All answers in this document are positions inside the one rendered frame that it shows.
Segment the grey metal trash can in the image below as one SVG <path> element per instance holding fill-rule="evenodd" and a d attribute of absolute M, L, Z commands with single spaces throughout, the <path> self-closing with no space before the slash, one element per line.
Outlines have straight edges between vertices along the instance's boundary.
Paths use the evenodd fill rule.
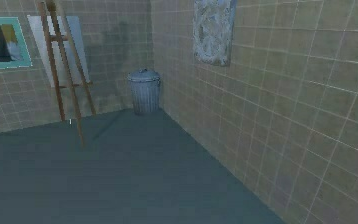
<path fill-rule="evenodd" d="M 127 76 L 134 112 L 145 115 L 159 108 L 160 75 L 150 69 L 139 69 Z"/>

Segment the white blank canvas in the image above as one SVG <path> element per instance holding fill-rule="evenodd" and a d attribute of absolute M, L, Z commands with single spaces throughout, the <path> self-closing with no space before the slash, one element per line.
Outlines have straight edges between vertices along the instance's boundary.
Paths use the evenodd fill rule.
<path fill-rule="evenodd" d="M 47 50 L 47 46 L 46 46 L 46 40 L 45 40 L 45 35 L 44 35 L 43 27 L 42 27 L 41 17 L 28 15 L 27 19 L 29 21 L 31 31 L 35 38 L 36 46 L 39 50 L 39 54 L 40 54 L 41 60 L 43 62 L 44 68 L 45 68 L 45 72 L 46 72 L 47 77 L 50 82 L 50 86 L 53 87 L 54 86 L 53 75 L 51 72 L 50 60 L 48 57 L 48 50 Z M 78 16 L 68 16 L 67 22 L 70 27 L 72 38 L 75 43 L 75 47 L 76 47 L 76 50 L 77 50 L 77 53 L 78 53 L 78 56 L 79 56 L 79 59 L 81 62 L 84 76 L 86 78 L 86 81 L 90 82 L 79 17 Z M 64 44 L 64 47 L 66 50 L 73 83 L 81 84 L 82 80 L 81 80 L 80 72 L 77 69 L 77 66 L 75 63 L 75 57 L 71 50 L 70 44 L 68 41 L 64 41 L 63 44 Z M 64 65 L 63 65 L 63 62 L 61 59 L 61 54 L 60 54 L 60 50 L 59 50 L 57 42 L 52 43 L 52 50 L 53 50 L 53 54 L 54 54 L 54 58 L 55 58 L 55 64 L 56 64 L 56 69 L 57 69 L 59 85 L 62 87 L 66 87 L 67 86 L 66 70 L 64 68 Z"/>

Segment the teal framed picture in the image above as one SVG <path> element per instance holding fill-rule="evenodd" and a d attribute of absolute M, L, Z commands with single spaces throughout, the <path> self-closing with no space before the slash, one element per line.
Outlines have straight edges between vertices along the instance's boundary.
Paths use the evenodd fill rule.
<path fill-rule="evenodd" d="M 17 17 L 0 17 L 0 69 L 30 67 L 31 57 Z"/>

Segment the brown wooden easel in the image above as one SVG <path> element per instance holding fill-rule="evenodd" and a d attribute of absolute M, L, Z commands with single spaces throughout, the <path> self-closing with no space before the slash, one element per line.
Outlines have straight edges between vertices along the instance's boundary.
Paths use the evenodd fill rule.
<path fill-rule="evenodd" d="M 56 59 L 55 59 L 55 54 L 53 52 L 53 46 L 52 46 L 53 42 L 56 42 L 58 44 L 58 49 L 61 55 L 63 68 L 66 71 L 67 88 L 69 89 L 72 103 L 73 103 L 78 136 L 80 138 L 81 145 L 85 146 L 84 134 L 83 134 L 82 123 L 81 123 L 82 115 L 78 103 L 78 97 L 75 91 L 76 87 L 82 86 L 84 88 L 90 106 L 90 110 L 93 115 L 96 114 L 96 109 L 93 103 L 91 92 L 88 87 L 89 82 L 86 80 L 85 72 L 83 70 L 81 59 L 79 57 L 76 44 L 73 39 L 73 35 L 71 32 L 71 28 L 67 16 L 59 0 L 40 0 L 37 3 L 37 9 L 40 14 L 41 26 L 45 36 L 47 55 L 51 68 L 52 79 L 54 82 L 60 118 L 62 121 L 65 120 L 65 112 L 64 112 L 63 100 L 61 95 L 62 86 L 59 83 Z M 70 63 L 64 45 L 65 42 L 68 42 L 71 47 L 71 51 L 74 57 L 74 62 L 81 78 L 80 84 L 75 84 L 73 81 L 72 72 L 70 69 Z"/>

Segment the grey blue abstract painting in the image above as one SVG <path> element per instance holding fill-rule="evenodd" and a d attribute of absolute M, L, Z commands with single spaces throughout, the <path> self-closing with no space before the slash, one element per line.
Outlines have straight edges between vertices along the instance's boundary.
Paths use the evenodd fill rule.
<path fill-rule="evenodd" d="M 237 0 L 194 0 L 193 51 L 200 62 L 230 65 Z"/>

